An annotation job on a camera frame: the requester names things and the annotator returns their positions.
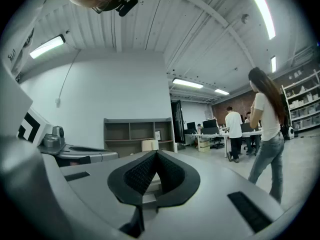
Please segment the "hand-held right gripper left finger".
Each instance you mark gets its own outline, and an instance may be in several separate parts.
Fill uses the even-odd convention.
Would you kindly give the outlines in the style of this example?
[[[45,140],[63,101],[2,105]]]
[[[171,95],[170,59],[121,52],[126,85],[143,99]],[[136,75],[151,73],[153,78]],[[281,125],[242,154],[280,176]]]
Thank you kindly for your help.
[[[157,152],[150,151],[113,170],[107,179],[108,187],[118,201],[135,207],[130,222],[119,228],[131,237],[139,237],[145,230],[143,196],[157,173],[156,160]]]

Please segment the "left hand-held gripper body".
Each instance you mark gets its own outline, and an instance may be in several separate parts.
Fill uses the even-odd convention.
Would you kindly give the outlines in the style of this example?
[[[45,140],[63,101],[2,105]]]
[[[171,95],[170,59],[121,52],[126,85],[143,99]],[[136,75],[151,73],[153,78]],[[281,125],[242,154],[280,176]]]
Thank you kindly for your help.
[[[106,162],[119,158],[116,151],[68,144],[62,126],[53,126],[32,108],[26,113],[17,137],[51,155],[59,167]]]

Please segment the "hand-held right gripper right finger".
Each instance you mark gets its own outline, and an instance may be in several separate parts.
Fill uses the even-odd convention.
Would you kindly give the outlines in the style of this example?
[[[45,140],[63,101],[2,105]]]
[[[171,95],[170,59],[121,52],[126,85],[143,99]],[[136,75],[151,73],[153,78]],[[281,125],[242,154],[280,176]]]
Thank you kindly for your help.
[[[185,204],[201,183],[195,168],[162,150],[156,152],[156,173],[162,189],[162,195],[156,198],[157,210]]]

